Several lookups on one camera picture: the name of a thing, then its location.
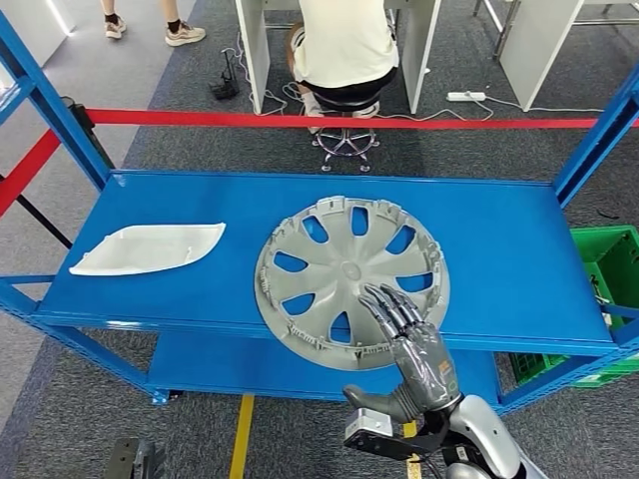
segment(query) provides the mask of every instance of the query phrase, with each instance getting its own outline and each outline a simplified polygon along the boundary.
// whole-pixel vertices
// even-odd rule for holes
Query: yellow floor tape
[[[404,424],[404,437],[415,437],[418,435],[418,425],[415,421]],[[419,457],[414,455],[413,459],[406,461],[406,476],[409,479],[421,479],[421,464],[411,462],[419,460]]]
[[[244,477],[244,465],[246,463],[246,450],[249,448],[249,436],[251,433],[251,419],[253,417],[252,394],[244,394],[239,404],[237,429],[235,431],[235,445],[233,446],[233,458],[230,460],[229,479]]]

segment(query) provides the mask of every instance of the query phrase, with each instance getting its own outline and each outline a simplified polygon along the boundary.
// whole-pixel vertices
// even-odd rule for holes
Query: hubcap center
[[[346,277],[353,281],[357,281],[362,278],[362,271],[360,267],[351,261],[343,262],[341,270],[346,274]]]

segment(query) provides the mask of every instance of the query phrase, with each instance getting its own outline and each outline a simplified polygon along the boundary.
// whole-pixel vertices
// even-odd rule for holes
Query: sneaker
[[[120,40],[122,38],[122,34],[126,31],[127,24],[120,17],[118,17],[118,23],[106,22],[104,24],[104,32],[107,38]]]
[[[166,36],[164,39],[169,46],[179,47],[181,45],[186,45],[187,43],[199,42],[205,36],[206,32],[203,28],[191,27],[181,22],[180,23],[180,28],[175,33],[172,33],[167,28]]]
[[[310,108],[307,110],[306,108],[304,109],[304,114],[307,117],[323,117],[324,114],[322,113],[322,107],[317,105],[317,108]],[[322,130],[320,127],[308,127],[308,131],[310,132],[311,135],[315,135],[316,133]]]
[[[373,118],[379,113],[379,102],[375,102],[369,108],[353,112],[353,118]]]

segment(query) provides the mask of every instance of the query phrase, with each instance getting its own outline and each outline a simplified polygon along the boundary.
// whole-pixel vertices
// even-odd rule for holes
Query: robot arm
[[[357,409],[347,424],[345,445],[398,460],[414,454],[428,460],[442,451],[448,479],[547,479],[486,401],[461,394],[442,337],[408,296],[384,284],[365,290],[360,302],[391,343],[404,380],[387,396],[344,387]],[[406,423],[421,416],[424,425],[416,437],[393,434],[391,419]]]

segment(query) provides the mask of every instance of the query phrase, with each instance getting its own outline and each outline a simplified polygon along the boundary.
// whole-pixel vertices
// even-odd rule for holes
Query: robot finger
[[[402,331],[409,325],[409,322],[393,302],[392,299],[381,291],[377,286],[372,284],[364,285],[364,289],[369,294],[377,299],[377,301],[384,308],[391,319],[395,323],[398,330]]]
[[[382,284],[381,290],[390,296],[391,299],[402,312],[409,324],[419,324],[424,322],[419,309],[409,297],[403,292],[394,289],[387,284]]]
[[[386,336],[389,342],[398,337],[400,335],[400,331],[393,320],[386,313],[382,307],[381,307],[377,301],[371,299],[366,295],[361,295],[359,297],[360,302],[362,303],[364,307],[368,309],[378,321],[381,332]]]

